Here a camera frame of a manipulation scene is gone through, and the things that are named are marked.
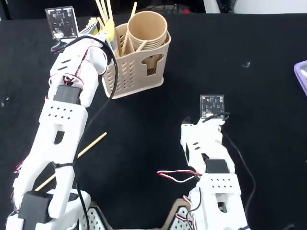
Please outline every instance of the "chopstick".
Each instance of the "chopstick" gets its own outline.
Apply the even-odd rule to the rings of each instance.
[[[134,5],[133,5],[133,8],[132,8],[131,15],[130,15],[130,19],[134,16],[137,5],[138,5],[138,3],[135,1]],[[124,54],[125,54],[126,46],[127,46],[127,41],[128,41],[128,24],[127,24],[127,31],[126,31],[126,35],[125,35],[125,40],[124,40],[123,48],[121,50],[121,56],[124,56]]]
[[[102,20],[101,20],[100,17],[97,17],[97,20],[98,20],[98,22],[99,22],[99,24],[100,24],[99,31],[102,31],[102,29],[104,28],[104,24],[102,23]]]
[[[109,19],[111,19],[113,21],[113,14],[112,14],[112,8],[111,8],[110,0],[106,0],[106,5],[107,5],[107,10],[109,11]]]
[[[98,9],[99,9],[99,13],[100,13],[100,15],[101,15],[101,18],[102,18],[102,20],[104,21],[104,24],[106,24],[106,18],[105,18],[105,13],[104,13],[104,11],[102,10],[102,8],[101,8],[101,5],[100,5],[100,2],[99,2],[99,0],[95,0],[96,1],[96,5],[97,5],[97,7],[98,7]]]
[[[78,158],[80,158],[83,154],[85,154],[91,147],[93,147],[95,144],[97,144],[102,138],[106,136],[106,132],[100,135],[96,140],[94,140],[91,144],[89,144],[85,149],[83,149],[79,154]],[[43,182],[39,187],[35,189],[35,191],[41,190],[43,187],[45,187],[50,181],[52,181],[56,177],[56,174],[53,174],[51,177],[49,177],[45,182]]]
[[[105,4],[105,0],[101,0],[101,5],[102,5],[102,10],[104,12],[104,16],[106,18],[106,22],[107,22],[107,19],[109,18],[108,15],[107,15],[107,11],[106,11],[106,4]]]

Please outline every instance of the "black table surface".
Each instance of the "black table surface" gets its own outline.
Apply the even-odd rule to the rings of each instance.
[[[79,18],[82,28],[88,18]],[[115,17],[116,24],[128,16]],[[224,94],[224,130],[257,183],[248,222],[256,230],[304,229],[307,194],[307,98],[293,72],[307,59],[307,15],[166,15],[172,42],[161,87],[113,100],[82,143],[107,137],[78,161],[87,191],[113,228],[161,227],[175,199],[195,182],[177,184],[157,170],[185,169],[180,124],[199,118],[200,94]],[[0,220],[11,212],[15,165],[30,151],[56,58],[46,20],[0,22]],[[106,100],[100,86],[88,109]],[[242,200],[251,179],[236,151]],[[48,167],[40,184],[53,172]]]

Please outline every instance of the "beige utensil holder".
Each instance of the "beige utensil holder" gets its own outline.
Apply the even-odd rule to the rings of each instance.
[[[127,24],[115,28],[118,41],[118,51],[125,40]],[[131,41],[128,39],[125,56],[117,58],[118,83],[113,99],[124,97],[140,91],[158,87],[163,84],[163,72],[166,63],[171,36],[167,32],[164,44],[153,50],[134,52]],[[103,75],[102,83],[109,97],[114,86],[115,68],[109,66]]]

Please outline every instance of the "white robotic arm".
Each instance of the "white robotic arm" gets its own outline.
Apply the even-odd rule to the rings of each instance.
[[[106,34],[97,34],[95,38],[109,44]],[[107,64],[102,44],[91,38],[80,39],[58,56],[50,70],[50,88],[35,140],[13,185],[14,204],[20,213],[8,218],[7,230],[66,229],[81,217],[80,198],[69,202],[70,196],[76,192],[71,189],[74,180],[72,166],[88,117],[85,108],[91,105],[98,86],[98,74],[106,71]],[[57,135],[62,135],[59,143],[55,142]],[[40,197],[32,191],[33,185],[50,162],[57,165],[57,185],[51,192],[52,196]],[[88,208],[90,196],[86,192],[82,193]],[[32,207],[27,207],[29,199],[32,199]],[[41,211],[46,212],[49,221],[43,223],[31,219],[31,216],[37,215],[31,213],[36,210],[35,205],[44,202],[47,202],[47,210]]]
[[[189,193],[198,230],[249,230],[235,165],[222,145],[224,97],[201,96],[201,118],[181,125],[181,145],[188,166],[202,176]]]

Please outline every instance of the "perforated metal base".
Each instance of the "perforated metal base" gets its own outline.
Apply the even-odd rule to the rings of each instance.
[[[186,216],[188,209],[186,207],[181,207],[178,210],[178,214],[182,216]],[[173,223],[170,225],[170,230],[192,230],[186,221],[182,221],[178,218],[174,218]]]
[[[180,206],[176,213],[186,216],[188,209],[186,207]],[[95,207],[90,207],[88,212],[88,218],[90,222],[90,230],[108,230],[106,223],[104,223],[103,218],[98,209]],[[79,222],[79,227],[72,228],[73,230],[87,230],[86,219],[83,215],[83,219]],[[170,225],[164,226],[157,230],[192,230],[186,221],[178,219],[176,216],[173,217]]]
[[[90,221],[90,230],[106,230],[101,216],[94,207],[90,207],[87,212]],[[83,219],[80,221],[79,230],[87,230],[86,219],[83,215]]]

